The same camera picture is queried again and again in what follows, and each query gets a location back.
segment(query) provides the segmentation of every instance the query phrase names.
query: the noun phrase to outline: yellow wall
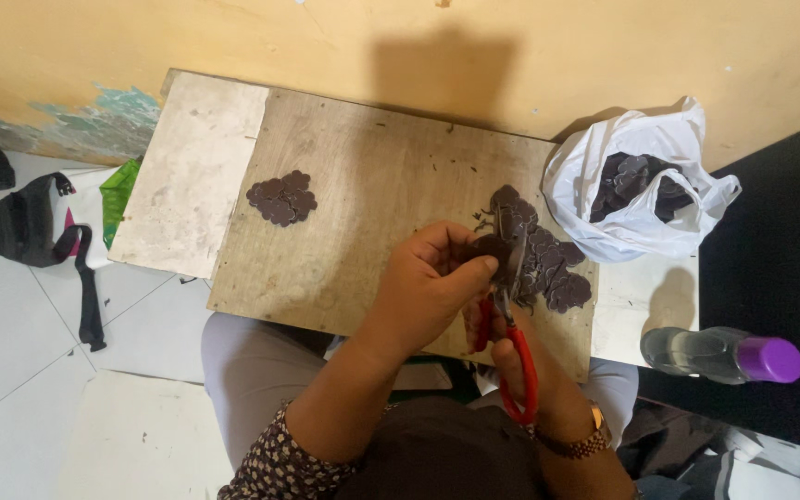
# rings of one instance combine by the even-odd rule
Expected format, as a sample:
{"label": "yellow wall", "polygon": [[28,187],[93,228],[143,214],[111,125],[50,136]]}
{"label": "yellow wall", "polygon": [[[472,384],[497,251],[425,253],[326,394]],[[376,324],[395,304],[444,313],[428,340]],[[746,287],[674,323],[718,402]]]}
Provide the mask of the yellow wall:
{"label": "yellow wall", "polygon": [[[35,134],[22,144],[42,154],[124,159],[135,145],[84,144],[95,119],[125,111],[98,116],[94,83],[161,100],[170,67],[546,139],[693,95],[709,170],[800,130],[800,2],[443,2],[0,0],[0,130]],[[91,118],[71,125],[44,105]]]}

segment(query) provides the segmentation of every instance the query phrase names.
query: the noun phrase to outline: peeling paint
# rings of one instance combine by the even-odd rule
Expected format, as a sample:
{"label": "peeling paint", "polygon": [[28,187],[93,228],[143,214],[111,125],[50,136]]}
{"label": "peeling paint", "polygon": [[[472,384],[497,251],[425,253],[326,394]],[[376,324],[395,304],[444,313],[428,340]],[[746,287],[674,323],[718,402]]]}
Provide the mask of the peeling paint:
{"label": "peeling paint", "polygon": [[150,144],[159,104],[137,87],[108,89],[97,83],[94,105],[70,108],[30,102],[29,106],[54,119],[34,127],[0,119],[0,148],[26,152],[60,149],[77,158],[129,158],[142,155]]}

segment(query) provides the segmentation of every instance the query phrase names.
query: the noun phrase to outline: hand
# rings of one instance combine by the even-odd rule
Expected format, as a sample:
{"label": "hand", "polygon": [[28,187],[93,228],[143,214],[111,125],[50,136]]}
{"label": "hand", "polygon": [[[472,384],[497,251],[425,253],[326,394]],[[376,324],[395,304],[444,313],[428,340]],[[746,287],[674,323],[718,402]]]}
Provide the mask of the hand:
{"label": "hand", "polygon": [[[483,297],[485,295],[475,297],[462,311],[470,352],[474,351],[477,332],[484,321],[478,304]],[[561,432],[560,435],[566,435],[564,432],[567,431],[578,435],[582,428],[587,431],[588,426],[592,425],[589,420],[590,410],[579,386],[563,372],[554,355],[539,340],[535,326],[530,320],[530,314],[515,304],[511,304],[511,314],[514,316],[517,328],[524,332],[532,363],[536,367],[536,376],[539,380],[537,421],[549,422],[550,428]],[[505,338],[505,317],[494,308],[490,317],[485,320],[492,325],[490,340],[494,344],[490,354],[493,356],[496,369],[507,381],[508,390],[515,401],[523,404],[525,402],[523,365],[514,345]]]}
{"label": "hand", "polygon": [[454,222],[436,222],[399,244],[358,336],[389,362],[403,363],[434,342],[462,306],[489,288],[495,257],[460,264],[461,247],[477,239]]}

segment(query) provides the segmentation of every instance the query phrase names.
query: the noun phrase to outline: purple bottle cap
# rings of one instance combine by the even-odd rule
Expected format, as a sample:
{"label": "purple bottle cap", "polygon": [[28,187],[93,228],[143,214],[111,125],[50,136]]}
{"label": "purple bottle cap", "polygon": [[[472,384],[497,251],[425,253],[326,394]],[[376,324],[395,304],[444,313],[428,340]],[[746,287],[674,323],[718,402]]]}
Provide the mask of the purple bottle cap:
{"label": "purple bottle cap", "polygon": [[780,337],[749,337],[739,343],[739,369],[752,380],[790,383],[800,377],[800,352]]}

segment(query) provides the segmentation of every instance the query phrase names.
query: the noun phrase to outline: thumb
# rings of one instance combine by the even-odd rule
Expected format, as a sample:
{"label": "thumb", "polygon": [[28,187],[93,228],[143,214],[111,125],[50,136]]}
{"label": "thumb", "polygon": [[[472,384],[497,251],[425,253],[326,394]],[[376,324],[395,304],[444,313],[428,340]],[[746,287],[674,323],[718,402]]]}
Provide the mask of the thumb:
{"label": "thumb", "polygon": [[515,400],[524,399],[524,367],[520,362],[520,355],[514,349],[514,343],[509,339],[502,339],[493,345],[490,351],[493,362],[500,375],[507,381],[508,389]]}
{"label": "thumb", "polygon": [[494,256],[474,257],[440,281],[461,307],[490,286],[490,278],[498,268],[499,261]]}

